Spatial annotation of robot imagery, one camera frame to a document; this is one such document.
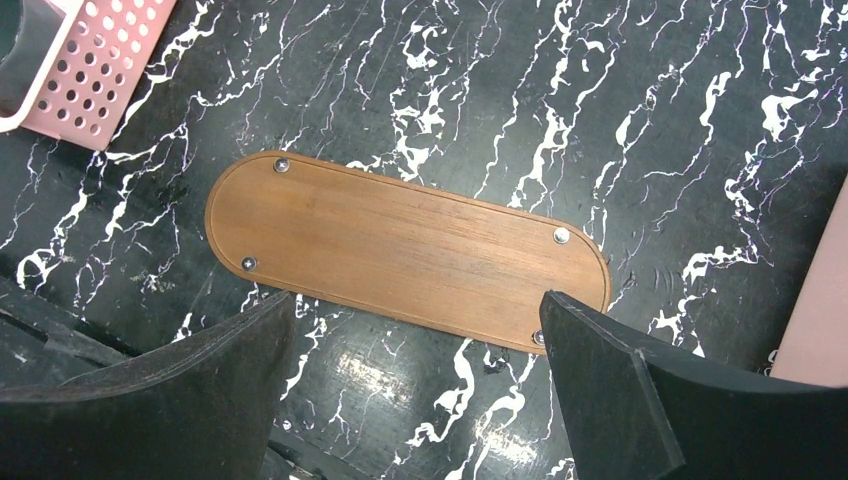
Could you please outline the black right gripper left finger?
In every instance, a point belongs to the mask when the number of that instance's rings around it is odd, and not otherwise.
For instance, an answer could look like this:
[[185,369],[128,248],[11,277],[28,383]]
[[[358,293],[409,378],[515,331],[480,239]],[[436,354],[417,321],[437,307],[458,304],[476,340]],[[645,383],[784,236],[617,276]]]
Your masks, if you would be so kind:
[[291,360],[286,291],[57,386],[1,393],[5,479],[255,479]]

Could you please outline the oval wooden tray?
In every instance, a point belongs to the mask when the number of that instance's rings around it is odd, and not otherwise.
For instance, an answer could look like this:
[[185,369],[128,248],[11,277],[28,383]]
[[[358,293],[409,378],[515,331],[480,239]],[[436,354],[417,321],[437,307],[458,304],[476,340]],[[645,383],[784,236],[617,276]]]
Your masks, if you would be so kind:
[[604,256],[568,223],[288,152],[230,166],[204,224],[246,280],[534,354],[547,291],[611,300]]

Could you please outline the dark grey cup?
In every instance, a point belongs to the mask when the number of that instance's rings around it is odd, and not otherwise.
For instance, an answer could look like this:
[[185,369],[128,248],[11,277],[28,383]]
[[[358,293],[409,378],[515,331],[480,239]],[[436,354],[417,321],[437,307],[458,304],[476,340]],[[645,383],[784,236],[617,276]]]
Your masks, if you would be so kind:
[[64,18],[52,1],[1,1],[2,117],[21,109]]

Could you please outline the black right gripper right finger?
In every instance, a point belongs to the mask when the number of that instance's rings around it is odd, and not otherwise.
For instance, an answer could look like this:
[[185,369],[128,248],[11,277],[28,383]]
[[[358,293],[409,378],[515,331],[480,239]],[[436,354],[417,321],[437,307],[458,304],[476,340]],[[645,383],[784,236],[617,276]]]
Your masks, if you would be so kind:
[[708,360],[558,291],[539,315],[581,479],[843,479],[847,391]]

